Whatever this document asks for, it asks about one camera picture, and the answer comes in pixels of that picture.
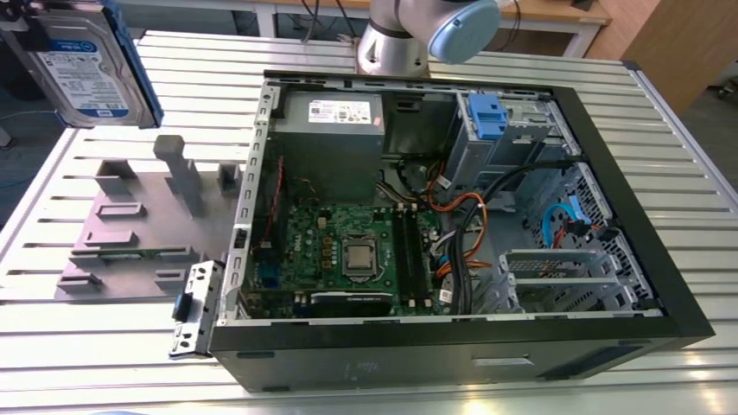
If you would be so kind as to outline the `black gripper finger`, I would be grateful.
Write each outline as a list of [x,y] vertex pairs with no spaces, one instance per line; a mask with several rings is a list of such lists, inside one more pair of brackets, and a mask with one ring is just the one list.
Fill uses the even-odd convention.
[[1,2],[1,30],[15,36],[23,50],[48,50],[51,46],[39,11],[31,1]]

